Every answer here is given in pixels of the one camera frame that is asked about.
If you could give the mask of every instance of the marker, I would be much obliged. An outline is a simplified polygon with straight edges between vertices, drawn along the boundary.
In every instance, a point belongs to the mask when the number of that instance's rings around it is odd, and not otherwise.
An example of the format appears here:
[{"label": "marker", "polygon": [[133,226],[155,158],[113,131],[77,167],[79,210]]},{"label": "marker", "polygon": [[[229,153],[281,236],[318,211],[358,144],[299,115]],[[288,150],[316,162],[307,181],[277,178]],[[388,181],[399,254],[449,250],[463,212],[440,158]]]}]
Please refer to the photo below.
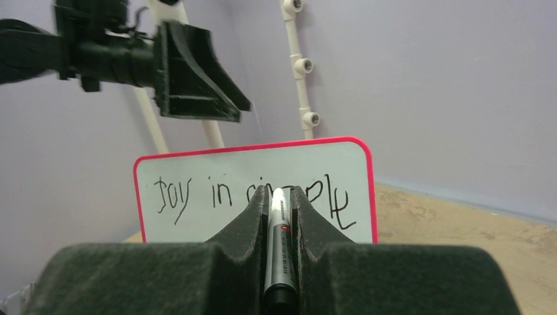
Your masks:
[{"label": "marker", "polygon": [[267,269],[263,292],[266,315],[298,313],[298,281],[292,264],[289,214],[284,191],[275,189],[267,235]]}]

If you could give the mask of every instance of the wooden table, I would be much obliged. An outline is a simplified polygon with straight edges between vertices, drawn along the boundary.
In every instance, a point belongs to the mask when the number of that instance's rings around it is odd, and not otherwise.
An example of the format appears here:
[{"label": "wooden table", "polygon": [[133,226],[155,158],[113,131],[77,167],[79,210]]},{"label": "wooden table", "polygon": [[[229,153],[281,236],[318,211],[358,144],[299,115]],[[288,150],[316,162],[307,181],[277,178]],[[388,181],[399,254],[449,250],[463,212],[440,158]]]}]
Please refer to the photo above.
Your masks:
[{"label": "wooden table", "polygon": [[557,229],[381,186],[376,196],[380,242],[480,247],[501,266],[523,314],[557,314]]}]

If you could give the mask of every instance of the whiteboard with handwriting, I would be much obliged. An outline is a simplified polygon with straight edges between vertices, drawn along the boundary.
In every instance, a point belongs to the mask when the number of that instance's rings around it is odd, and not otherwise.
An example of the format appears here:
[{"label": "whiteboard with handwriting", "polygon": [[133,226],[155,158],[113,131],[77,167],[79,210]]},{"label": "whiteboard with handwriting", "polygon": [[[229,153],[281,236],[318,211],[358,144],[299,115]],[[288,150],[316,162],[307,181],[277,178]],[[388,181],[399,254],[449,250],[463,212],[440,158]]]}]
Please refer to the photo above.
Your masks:
[{"label": "whiteboard with handwriting", "polygon": [[351,136],[144,156],[134,178],[144,242],[204,242],[259,185],[301,186],[347,237],[377,242],[371,152]]}]

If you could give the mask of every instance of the white wall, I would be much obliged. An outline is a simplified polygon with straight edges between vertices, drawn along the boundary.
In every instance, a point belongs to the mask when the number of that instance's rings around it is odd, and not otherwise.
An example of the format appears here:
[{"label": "white wall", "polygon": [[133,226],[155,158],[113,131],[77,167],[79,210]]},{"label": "white wall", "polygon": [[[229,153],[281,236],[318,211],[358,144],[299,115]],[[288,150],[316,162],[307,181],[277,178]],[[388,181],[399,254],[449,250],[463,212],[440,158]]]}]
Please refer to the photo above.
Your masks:
[{"label": "white wall", "polygon": [[[301,138],[279,0],[226,4],[263,139]],[[556,11],[552,0],[306,0],[315,135],[365,140],[379,182],[557,222]]]},{"label": "white wall", "polygon": [[[144,1],[132,1],[133,9]],[[51,1],[2,1],[0,18],[54,31]],[[190,23],[213,33],[241,89],[247,77],[218,0],[187,1]],[[142,29],[151,30],[149,13]],[[131,88],[84,93],[55,75],[0,86],[0,299],[35,281],[51,255],[78,242],[118,242],[139,231],[132,165],[156,153]],[[220,123],[226,145],[259,141],[253,114]],[[197,121],[161,119],[173,151],[206,148]]]}]

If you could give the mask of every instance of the red whiteboard frame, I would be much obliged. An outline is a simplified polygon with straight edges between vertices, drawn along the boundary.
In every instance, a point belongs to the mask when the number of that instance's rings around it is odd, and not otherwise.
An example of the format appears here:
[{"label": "red whiteboard frame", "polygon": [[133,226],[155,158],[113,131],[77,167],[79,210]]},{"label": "red whiteboard frame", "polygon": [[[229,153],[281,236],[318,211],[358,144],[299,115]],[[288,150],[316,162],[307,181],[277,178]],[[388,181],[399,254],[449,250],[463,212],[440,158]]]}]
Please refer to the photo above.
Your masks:
[{"label": "red whiteboard frame", "polygon": [[366,164],[367,164],[367,180],[369,187],[369,213],[371,217],[371,238],[373,243],[379,242],[379,231],[377,231],[377,213],[375,206],[375,185],[373,181],[373,164],[372,156],[369,147],[355,136],[335,136],[330,138],[317,138],[308,140],[293,140],[285,142],[274,142],[265,144],[254,144],[251,146],[231,146],[230,148],[218,148],[218,149],[203,149],[188,152],[174,152],[166,154],[152,154],[149,156],[141,156],[135,164],[133,165],[133,182],[135,184],[135,198],[137,200],[137,210],[139,212],[139,224],[141,225],[141,237],[143,242],[146,242],[145,238],[145,226],[143,224],[143,212],[141,209],[141,199],[139,197],[139,183],[137,179],[137,166],[147,159],[164,159],[164,158],[176,158],[180,156],[199,156],[202,154],[216,154],[216,153],[227,153],[227,152],[238,152],[238,151],[252,151],[261,149],[271,149],[271,148],[284,148],[290,146],[307,146],[310,144],[327,144],[336,142],[353,142],[360,146],[365,153]]}]

